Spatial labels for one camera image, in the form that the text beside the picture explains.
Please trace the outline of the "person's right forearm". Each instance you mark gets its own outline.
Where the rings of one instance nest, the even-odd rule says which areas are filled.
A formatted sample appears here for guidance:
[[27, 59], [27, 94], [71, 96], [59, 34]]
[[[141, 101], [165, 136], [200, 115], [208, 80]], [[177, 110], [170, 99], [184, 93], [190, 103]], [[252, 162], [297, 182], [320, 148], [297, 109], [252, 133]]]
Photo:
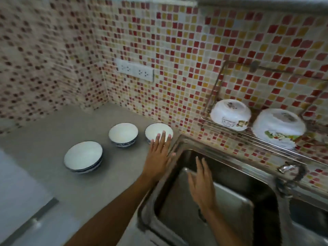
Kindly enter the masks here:
[[217, 206], [203, 208], [201, 212], [213, 232], [219, 246], [246, 246], [225, 221]]

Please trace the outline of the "large white printed bowl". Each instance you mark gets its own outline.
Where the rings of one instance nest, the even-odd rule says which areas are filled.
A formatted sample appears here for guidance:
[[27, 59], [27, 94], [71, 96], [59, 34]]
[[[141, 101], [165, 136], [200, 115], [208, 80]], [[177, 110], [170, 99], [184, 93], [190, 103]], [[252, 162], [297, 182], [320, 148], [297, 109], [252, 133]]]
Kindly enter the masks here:
[[253, 134], [270, 144], [284, 149], [294, 149], [296, 139], [306, 132], [303, 120], [287, 110], [268, 108], [262, 110], [252, 124]]

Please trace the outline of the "small white printed bowl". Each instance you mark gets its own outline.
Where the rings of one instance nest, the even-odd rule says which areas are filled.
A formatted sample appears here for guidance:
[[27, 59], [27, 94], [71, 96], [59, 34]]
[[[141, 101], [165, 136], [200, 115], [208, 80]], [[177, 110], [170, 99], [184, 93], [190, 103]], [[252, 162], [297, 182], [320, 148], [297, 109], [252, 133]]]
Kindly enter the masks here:
[[213, 122], [235, 131], [246, 130], [251, 116], [251, 110], [244, 103], [235, 99], [218, 101], [210, 113]]

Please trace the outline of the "person's right hand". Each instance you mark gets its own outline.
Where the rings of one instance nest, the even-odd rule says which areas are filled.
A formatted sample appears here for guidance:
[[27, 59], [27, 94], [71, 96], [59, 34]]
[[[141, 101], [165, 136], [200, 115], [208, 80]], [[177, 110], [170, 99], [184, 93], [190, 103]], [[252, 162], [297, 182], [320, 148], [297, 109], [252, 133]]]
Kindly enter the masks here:
[[205, 158], [200, 160], [199, 157], [196, 157], [195, 161], [196, 189], [190, 189], [191, 196], [200, 209], [215, 207], [217, 202], [211, 170]]

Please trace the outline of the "small white blue-patterned bowl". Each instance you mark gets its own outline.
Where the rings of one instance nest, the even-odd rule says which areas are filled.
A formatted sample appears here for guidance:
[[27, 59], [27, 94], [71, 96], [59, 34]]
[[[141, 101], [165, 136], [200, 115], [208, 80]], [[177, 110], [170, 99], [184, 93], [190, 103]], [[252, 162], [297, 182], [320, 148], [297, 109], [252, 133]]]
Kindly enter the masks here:
[[150, 144], [151, 140], [155, 141], [157, 134], [162, 135], [163, 131], [165, 131], [165, 133], [166, 133], [165, 142], [167, 141], [167, 138], [169, 135], [171, 135], [171, 138], [173, 138], [174, 132], [170, 126], [168, 126], [164, 123], [150, 124], [145, 129], [145, 137], [146, 137], [147, 143]]
[[132, 123], [119, 123], [109, 130], [108, 136], [116, 147], [127, 148], [136, 142], [138, 128]]

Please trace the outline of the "steel tray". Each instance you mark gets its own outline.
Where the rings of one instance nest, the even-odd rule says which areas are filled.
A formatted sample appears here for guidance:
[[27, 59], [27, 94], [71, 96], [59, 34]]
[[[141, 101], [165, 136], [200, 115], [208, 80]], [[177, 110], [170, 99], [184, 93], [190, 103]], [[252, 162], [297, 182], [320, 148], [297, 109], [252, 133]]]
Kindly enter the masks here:
[[[188, 172], [183, 168], [170, 186], [164, 200], [159, 204], [157, 217], [161, 223], [173, 232], [175, 245], [182, 246], [218, 246], [211, 229], [198, 217], [198, 205], [194, 202], [188, 183]], [[237, 233], [247, 246], [253, 244], [253, 203], [214, 182], [219, 211], [228, 225]]]

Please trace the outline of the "person's left forearm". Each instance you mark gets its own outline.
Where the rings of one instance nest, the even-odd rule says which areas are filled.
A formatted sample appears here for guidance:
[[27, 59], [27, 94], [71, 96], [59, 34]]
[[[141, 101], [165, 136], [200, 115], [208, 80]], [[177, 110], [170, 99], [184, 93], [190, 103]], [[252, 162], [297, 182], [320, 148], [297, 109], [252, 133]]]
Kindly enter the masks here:
[[116, 246], [135, 211], [156, 178], [141, 174], [137, 180], [87, 221], [64, 246]]

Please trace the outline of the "stainless steel sink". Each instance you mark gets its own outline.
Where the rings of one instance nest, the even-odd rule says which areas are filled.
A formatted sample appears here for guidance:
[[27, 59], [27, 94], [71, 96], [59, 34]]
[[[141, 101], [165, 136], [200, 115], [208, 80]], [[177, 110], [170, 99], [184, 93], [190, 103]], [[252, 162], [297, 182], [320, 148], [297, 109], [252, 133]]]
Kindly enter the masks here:
[[252, 246], [328, 246], [328, 197], [298, 186], [292, 198], [281, 198], [275, 188], [275, 174], [182, 135], [170, 152], [175, 152], [176, 158], [137, 215], [138, 229], [156, 246], [182, 246], [174, 244], [177, 239], [159, 221], [157, 210], [183, 168], [196, 173], [196, 157], [205, 158], [215, 183], [253, 203]]

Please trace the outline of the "large white blue-rimmed bowl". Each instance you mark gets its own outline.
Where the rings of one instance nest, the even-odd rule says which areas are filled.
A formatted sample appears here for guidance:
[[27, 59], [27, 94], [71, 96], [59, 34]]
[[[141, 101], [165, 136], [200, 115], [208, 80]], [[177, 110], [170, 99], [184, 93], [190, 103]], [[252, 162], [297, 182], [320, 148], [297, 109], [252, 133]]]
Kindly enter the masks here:
[[95, 141], [72, 146], [64, 156], [65, 167], [73, 173], [86, 174], [97, 169], [103, 161], [103, 148]]

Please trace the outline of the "person's left hand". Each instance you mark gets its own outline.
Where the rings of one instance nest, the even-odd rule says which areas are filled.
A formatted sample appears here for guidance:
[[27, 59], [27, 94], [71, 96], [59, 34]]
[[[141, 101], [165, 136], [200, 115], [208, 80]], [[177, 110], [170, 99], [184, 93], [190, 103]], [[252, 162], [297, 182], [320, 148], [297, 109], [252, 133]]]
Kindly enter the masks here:
[[162, 135], [157, 134], [155, 141], [151, 140], [149, 152], [146, 157], [144, 168], [141, 174], [141, 178], [146, 183], [152, 183], [159, 181], [167, 171], [171, 162], [168, 162], [169, 148], [171, 144], [171, 135], [168, 136], [165, 142], [166, 133], [162, 132]]

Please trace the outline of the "white wall socket strip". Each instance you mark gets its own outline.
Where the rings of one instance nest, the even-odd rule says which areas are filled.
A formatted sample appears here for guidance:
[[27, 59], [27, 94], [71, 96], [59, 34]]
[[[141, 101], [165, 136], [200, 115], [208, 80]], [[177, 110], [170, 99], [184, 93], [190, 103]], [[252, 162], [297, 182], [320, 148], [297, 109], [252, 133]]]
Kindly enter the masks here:
[[141, 65], [138, 63], [132, 63], [119, 58], [114, 59], [117, 65], [117, 70], [120, 73], [130, 75], [148, 82], [154, 81], [154, 69], [149, 66]]

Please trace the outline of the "metal faucet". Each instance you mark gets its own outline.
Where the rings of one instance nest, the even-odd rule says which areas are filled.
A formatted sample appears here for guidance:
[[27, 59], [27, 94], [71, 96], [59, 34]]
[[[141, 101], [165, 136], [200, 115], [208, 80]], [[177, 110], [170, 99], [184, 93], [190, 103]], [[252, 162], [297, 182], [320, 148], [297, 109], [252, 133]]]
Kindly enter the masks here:
[[285, 163], [277, 167], [277, 171], [282, 175], [292, 174], [297, 171], [293, 176], [275, 178], [275, 188], [281, 198], [290, 199], [293, 197], [293, 190], [298, 186], [298, 183], [305, 177], [308, 172], [306, 164], [285, 161]]

